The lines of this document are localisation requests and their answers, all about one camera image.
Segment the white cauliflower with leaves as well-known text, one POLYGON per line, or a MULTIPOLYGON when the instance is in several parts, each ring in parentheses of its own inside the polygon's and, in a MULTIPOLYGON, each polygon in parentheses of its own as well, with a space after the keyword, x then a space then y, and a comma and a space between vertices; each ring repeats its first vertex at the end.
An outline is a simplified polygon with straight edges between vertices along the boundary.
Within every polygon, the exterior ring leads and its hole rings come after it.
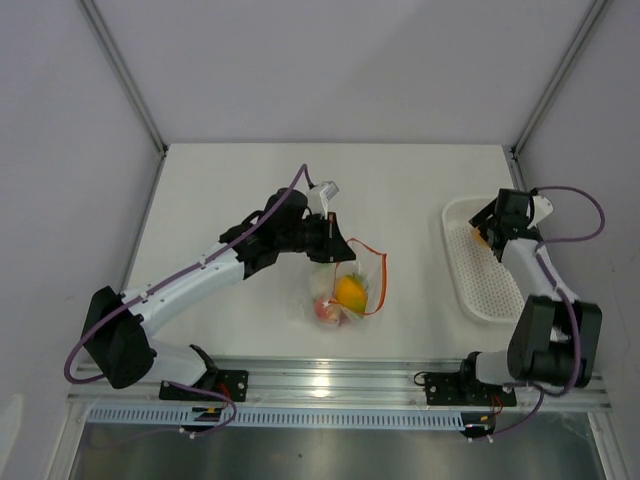
POLYGON ((317 264, 309 276, 309 291, 313 298, 331 296, 339 279, 352 276, 368 292, 370 283, 361 269, 353 265, 317 264))

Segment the clear zip top bag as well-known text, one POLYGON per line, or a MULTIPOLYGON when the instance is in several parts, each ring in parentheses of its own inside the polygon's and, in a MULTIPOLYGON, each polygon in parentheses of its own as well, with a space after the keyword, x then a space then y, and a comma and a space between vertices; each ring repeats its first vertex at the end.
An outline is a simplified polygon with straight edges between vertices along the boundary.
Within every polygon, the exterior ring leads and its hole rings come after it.
POLYGON ((361 323, 385 305, 388 254, 354 237, 347 244, 356 254, 354 260, 311 264, 291 294, 295 311, 324 327, 361 323))

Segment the yellow green mango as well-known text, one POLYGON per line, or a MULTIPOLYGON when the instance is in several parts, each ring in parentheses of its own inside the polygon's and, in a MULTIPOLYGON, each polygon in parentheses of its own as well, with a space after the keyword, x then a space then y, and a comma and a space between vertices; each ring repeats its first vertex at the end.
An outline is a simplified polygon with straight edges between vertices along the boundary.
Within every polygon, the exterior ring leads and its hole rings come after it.
POLYGON ((335 301, 342 307, 364 314, 368 303, 368 293, 364 281, 357 275, 340 277, 334 288, 335 301))

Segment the peach fruit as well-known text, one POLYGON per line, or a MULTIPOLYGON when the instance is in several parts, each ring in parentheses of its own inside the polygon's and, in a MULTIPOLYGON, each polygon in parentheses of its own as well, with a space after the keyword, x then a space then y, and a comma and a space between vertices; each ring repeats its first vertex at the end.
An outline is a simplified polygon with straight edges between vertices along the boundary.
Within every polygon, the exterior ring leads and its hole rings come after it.
POLYGON ((317 320, 323 324, 339 326, 342 311, 339 305, 325 298, 318 298, 313 304, 314 314, 317 320))

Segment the orange fruit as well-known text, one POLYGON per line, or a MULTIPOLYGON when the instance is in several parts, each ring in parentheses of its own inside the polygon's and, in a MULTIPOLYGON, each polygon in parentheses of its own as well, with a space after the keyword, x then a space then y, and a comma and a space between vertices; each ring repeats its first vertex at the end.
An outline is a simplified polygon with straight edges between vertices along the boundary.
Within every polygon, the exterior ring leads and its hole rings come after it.
POLYGON ((491 246, 488 242, 487 234, 479 228, 474 228, 472 230, 473 239, 482 247, 490 249, 491 246))

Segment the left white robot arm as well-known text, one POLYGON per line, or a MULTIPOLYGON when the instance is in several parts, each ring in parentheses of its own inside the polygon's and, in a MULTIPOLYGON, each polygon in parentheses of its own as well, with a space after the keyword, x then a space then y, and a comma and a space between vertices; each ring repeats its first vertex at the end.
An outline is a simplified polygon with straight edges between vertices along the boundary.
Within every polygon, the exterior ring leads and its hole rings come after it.
POLYGON ((264 209, 252 212, 193 264, 156 285, 117 293, 110 287, 92 299, 82 345, 114 389, 143 380, 182 388, 197 400, 219 387, 219 369, 199 346, 179 348, 157 340, 161 328, 214 291, 272 266, 282 253, 303 253, 318 264, 355 259, 329 208, 337 192, 325 182, 302 193, 282 188, 264 209))

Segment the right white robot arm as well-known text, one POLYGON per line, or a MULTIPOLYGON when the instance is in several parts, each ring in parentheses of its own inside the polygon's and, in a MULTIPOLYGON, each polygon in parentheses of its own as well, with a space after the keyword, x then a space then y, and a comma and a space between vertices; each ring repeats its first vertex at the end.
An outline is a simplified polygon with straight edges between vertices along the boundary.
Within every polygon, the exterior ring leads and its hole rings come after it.
POLYGON ((502 189, 469 221, 515 280, 524 307, 506 349, 472 352, 460 367, 458 395, 479 403, 493 386, 530 386, 550 397, 592 378, 602 310, 571 290, 553 266, 538 225, 552 211, 541 188, 502 189))

